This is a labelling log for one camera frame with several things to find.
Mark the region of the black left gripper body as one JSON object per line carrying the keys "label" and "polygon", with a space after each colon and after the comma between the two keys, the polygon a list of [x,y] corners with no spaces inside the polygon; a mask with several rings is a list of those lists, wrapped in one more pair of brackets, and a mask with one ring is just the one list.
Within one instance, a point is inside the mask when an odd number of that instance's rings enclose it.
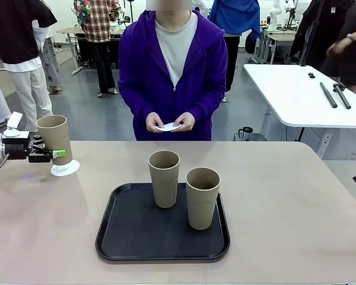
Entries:
{"label": "black left gripper body", "polygon": [[30,154],[29,138],[4,138],[4,156],[8,160],[25,160]]}

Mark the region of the person's right hand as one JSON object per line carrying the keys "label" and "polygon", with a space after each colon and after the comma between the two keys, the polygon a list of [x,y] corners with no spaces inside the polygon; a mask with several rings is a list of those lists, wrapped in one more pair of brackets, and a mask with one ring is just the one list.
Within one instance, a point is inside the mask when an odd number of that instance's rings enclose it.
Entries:
{"label": "person's right hand", "polygon": [[146,127],[149,132],[160,133],[160,128],[164,128],[164,124],[157,113],[151,112],[146,117]]}

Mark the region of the person's left hand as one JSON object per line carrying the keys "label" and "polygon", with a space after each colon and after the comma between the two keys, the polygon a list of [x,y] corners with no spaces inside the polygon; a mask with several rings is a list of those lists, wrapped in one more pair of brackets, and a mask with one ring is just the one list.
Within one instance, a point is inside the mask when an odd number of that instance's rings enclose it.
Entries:
{"label": "person's left hand", "polygon": [[195,118],[190,112],[182,113],[174,122],[173,132],[191,131],[195,124]]}

